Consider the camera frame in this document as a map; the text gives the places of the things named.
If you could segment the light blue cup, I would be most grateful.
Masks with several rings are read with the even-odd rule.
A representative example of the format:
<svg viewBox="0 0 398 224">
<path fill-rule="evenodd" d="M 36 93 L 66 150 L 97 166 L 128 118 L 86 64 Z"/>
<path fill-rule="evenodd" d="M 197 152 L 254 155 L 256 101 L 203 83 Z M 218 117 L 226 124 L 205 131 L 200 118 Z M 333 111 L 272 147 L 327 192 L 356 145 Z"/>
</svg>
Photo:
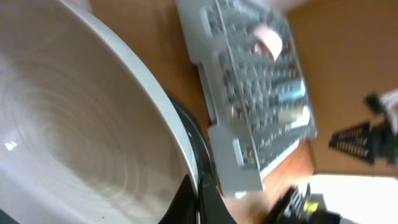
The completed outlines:
<svg viewBox="0 0 398 224">
<path fill-rule="evenodd" d="M 280 103 L 295 101 L 306 94 L 305 82 L 301 80 L 287 80 L 276 85 L 277 99 Z"/>
</svg>

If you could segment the pink bowl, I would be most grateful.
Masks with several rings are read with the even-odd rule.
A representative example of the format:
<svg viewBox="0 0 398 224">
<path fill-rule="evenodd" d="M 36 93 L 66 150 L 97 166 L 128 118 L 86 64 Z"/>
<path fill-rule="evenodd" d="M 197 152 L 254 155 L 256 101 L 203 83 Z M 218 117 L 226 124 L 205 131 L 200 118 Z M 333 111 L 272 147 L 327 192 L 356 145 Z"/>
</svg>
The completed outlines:
<svg viewBox="0 0 398 224">
<path fill-rule="evenodd" d="M 275 62 L 283 49 L 281 36 L 267 25 L 260 25 L 253 33 L 258 40 L 254 46 L 255 53 L 267 55 Z"/>
</svg>

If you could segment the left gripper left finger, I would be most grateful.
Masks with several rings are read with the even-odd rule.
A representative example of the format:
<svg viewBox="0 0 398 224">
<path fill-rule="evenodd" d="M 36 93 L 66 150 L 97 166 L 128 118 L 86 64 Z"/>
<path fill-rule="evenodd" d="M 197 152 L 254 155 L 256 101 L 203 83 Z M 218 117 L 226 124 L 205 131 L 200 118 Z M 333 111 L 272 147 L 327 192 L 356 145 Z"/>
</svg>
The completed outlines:
<svg viewBox="0 0 398 224">
<path fill-rule="evenodd" d="M 159 224 L 196 224 L 197 204 L 189 175 L 185 175 Z"/>
</svg>

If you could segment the grey plate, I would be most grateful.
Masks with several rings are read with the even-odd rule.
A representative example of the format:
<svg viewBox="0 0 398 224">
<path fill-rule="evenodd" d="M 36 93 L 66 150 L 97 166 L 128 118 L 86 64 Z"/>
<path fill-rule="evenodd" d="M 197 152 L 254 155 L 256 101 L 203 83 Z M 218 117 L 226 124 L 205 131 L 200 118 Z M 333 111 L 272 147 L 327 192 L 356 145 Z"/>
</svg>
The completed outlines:
<svg viewBox="0 0 398 224">
<path fill-rule="evenodd" d="M 1 2 L 1 209 L 19 223 L 157 223 L 188 134 L 140 58 L 73 1 Z"/>
</svg>

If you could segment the cream white cup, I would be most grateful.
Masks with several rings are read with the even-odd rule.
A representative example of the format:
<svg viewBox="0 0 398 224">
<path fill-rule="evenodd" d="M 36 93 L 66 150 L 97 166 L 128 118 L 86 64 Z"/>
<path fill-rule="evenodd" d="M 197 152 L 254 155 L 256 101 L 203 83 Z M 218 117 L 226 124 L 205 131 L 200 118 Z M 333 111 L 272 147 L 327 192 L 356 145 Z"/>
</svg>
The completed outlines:
<svg viewBox="0 0 398 224">
<path fill-rule="evenodd" d="M 308 106 L 299 106 L 279 112 L 277 120 L 280 124 L 287 124 L 290 128 L 299 128 L 309 124 L 311 118 Z"/>
</svg>

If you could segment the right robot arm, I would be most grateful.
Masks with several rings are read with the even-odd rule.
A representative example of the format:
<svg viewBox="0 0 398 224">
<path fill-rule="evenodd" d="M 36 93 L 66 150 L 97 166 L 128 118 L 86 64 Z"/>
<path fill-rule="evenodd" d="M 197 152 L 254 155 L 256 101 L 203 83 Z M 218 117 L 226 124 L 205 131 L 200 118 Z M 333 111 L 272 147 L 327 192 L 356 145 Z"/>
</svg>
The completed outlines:
<svg viewBox="0 0 398 224">
<path fill-rule="evenodd" d="M 373 166 L 378 159 L 397 168 L 397 89 L 368 94 L 364 104 L 382 121 L 364 121 L 331 135 L 328 146 Z"/>
</svg>

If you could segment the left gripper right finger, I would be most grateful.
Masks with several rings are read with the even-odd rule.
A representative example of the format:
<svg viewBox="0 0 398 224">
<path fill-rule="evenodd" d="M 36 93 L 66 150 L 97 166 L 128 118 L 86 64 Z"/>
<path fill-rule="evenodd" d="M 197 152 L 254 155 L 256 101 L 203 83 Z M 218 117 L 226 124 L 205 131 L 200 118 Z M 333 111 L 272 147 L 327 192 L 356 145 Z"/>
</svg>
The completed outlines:
<svg viewBox="0 0 398 224">
<path fill-rule="evenodd" d="M 201 224 L 236 224 L 210 174 L 201 176 L 198 189 Z"/>
</svg>

